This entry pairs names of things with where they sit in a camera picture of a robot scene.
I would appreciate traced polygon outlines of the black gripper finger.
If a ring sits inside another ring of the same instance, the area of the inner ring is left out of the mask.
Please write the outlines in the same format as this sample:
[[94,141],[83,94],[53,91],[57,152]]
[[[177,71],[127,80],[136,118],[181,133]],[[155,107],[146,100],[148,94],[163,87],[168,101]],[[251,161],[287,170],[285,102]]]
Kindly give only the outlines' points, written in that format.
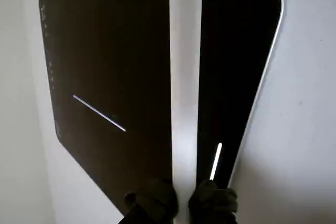
[[120,223],[173,223],[178,213],[177,194],[170,179],[154,179],[127,193],[127,214]]
[[190,223],[236,223],[237,198],[233,189],[219,189],[213,180],[204,181],[188,202]]

